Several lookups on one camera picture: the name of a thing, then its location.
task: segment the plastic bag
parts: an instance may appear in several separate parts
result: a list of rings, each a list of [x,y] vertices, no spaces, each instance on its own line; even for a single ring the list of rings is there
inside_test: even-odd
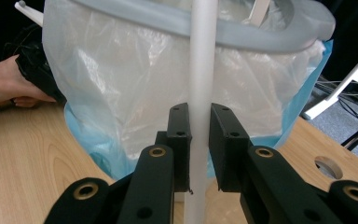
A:
[[[268,15],[266,29],[282,29],[276,18]],[[187,102],[189,39],[47,0],[43,43],[77,141],[113,178],[132,172],[166,130],[170,107]],[[251,137],[279,140],[290,128],[283,112],[323,51],[320,41],[287,54],[217,46],[213,102],[230,107]]]

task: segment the person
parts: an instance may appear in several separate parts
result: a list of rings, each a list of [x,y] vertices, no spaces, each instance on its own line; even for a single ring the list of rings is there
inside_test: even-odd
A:
[[[32,107],[39,101],[55,102],[22,76],[15,61],[17,57],[14,55],[0,62],[0,107]]]

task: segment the wooden table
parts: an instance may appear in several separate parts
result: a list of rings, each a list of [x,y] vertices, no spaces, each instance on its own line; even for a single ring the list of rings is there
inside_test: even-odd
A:
[[[323,175],[315,158],[334,161],[342,179],[358,181],[358,158],[299,119],[283,156],[312,185],[328,190],[334,179]],[[114,181],[103,173],[66,128],[62,107],[10,108],[0,113],[0,223],[42,223],[51,206],[74,181],[86,176]],[[206,192],[206,223],[245,223],[239,194]],[[183,204],[175,204],[175,223],[183,223]]]

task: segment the gray carpet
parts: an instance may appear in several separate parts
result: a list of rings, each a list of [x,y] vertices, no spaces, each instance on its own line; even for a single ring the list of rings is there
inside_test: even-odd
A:
[[[314,88],[303,111],[306,111],[312,106],[318,104],[327,96],[328,94],[324,91]],[[358,113],[357,104],[349,101],[345,101],[345,103]],[[315,119],[308,120],[308,122],[340,144],[358,131],[358,119],[347,112],[339,102],[330,106]],[[352,151],[352,153],[358,156],[358,146]]]

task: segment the human hand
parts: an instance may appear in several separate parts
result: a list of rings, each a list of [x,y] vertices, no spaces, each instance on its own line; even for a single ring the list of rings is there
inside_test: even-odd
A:
[[[26,80],[16,64],[18,55],[0,62],[0,105],[14,99],[16,106],[32,107],[37,102],[55,102],[54,98]]]

